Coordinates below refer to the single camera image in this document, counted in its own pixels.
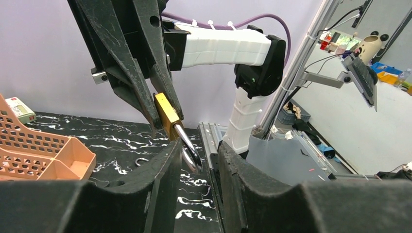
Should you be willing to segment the monitor on arm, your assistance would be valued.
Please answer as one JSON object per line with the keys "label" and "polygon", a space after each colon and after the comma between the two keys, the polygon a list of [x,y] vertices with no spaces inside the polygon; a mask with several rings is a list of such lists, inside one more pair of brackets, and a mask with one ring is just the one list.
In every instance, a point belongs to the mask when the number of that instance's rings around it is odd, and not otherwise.
{"label": "monitor on arm", "polygon": [[369,107],[378,110],[377,101],[377,74],[359,57],[350,54],[341,61],[344,70],[337,78],[331,78],[318,73],[303,71],[300,86],[306,82],[318,83],[330,87],[341,88],[344,84],[353,83]]}

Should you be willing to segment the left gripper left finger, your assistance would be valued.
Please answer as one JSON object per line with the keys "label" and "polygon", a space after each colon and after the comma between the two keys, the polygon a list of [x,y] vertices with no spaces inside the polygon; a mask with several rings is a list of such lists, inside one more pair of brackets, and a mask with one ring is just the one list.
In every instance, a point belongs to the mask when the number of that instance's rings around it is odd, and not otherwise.
{"label": "left gripper left finger", "polygon": [[182,141],[106,187],[89,181],[0,184],[3,233],[172,233]]}

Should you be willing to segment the brass padlock with keys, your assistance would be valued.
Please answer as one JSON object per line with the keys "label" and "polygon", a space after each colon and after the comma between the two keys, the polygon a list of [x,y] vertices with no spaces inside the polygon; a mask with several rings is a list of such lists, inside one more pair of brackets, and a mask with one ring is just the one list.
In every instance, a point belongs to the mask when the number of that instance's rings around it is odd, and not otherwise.
{"label": "brass padlock with keys", "polygon": [[201,173],[203,171],[203,166],[200,154],[185,132],[180,117],[172,107],[166,95],[164,93],[154,94],[154,103],[168,138],[171,141],[178,138],[182,140],[183,160],[192,172],[197,174]]}

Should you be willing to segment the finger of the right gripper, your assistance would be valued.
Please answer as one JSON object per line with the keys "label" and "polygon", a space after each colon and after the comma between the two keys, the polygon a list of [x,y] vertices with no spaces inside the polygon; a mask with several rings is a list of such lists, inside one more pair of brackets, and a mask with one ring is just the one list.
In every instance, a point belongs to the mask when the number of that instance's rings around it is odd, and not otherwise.
{"label": "finger of the right gripper", "polygon": [[162,129],[144,74],[127,44],[110,0],[71,0],[69,6],[97,71],[105,71],[117,97],[143,114],[152,133]]}
{"label": "finger of the right gripper", "polygon": [[149,54],[154,64],[150,66],[151,82],[157,92],[166,95],[179,117],[183,111],[172,83],[172,76],[167,62],[161,13],[166,8],[166,0],[135,0],[134,9],[146,40]]}

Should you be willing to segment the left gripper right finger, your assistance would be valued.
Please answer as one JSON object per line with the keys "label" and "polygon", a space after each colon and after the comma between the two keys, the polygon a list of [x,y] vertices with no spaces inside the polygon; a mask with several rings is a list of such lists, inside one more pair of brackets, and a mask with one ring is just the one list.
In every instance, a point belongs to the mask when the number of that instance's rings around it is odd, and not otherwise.
{"label": "left gripper right finger", "polygon": [[218,148],[227,233],[409,233],[412,183],[407,180],[282,183]]}

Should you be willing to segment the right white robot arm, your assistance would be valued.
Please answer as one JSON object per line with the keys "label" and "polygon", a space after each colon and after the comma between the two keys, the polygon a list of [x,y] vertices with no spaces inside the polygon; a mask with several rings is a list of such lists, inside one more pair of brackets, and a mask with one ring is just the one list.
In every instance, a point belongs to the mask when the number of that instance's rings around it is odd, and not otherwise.
{"label": "right white robot arm", "polygon": [[290,40],[265,35],[248,19],[214,25],[165,12],[165,0],[70,0],[71,12],[94,63],[117,97],[143,114],[152,130],[165,125],[150,80],[179,117],[183,111],[172,71],[200,65],[234,65],[236,99],[223,136],[239,155],[265,99],[280,86]]}

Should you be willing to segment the orange plastic file organizer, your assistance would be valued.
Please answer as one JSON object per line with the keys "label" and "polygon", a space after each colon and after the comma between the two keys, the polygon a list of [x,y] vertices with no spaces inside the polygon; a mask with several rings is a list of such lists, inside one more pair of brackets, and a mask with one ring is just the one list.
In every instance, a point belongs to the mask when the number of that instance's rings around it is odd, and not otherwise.
{"label": "orange plastic file organizer", "polygon": [[0,180],[87,180],[96,155],[78,138],[34,131],[0,99]]}

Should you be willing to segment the beige panda mug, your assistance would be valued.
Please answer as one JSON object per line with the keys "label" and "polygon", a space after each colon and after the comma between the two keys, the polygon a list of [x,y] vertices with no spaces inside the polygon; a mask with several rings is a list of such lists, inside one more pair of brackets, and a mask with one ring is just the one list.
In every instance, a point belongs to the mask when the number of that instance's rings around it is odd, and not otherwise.
{"label": "beige panda mug", "polygon": [[379,35],[378,31],[373,31],[365,37],[355,48],[354,55],[359,57],[366,65],[369,65],[373,57],[382,48],[383,42],[389,39],[388,34]]}

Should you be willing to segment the right brass padlock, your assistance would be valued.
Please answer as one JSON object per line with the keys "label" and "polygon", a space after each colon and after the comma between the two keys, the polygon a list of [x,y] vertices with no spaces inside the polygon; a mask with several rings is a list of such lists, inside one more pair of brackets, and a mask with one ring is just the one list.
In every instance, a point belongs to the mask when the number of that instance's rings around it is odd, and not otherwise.
{"label": "right brass padlock", "polygon": [[148,162],[148,161],[149,159],[146,159],[146,158],[137,158],[135,160],[135,166],[140,167],[141,165],[143,165],[145,162]]}

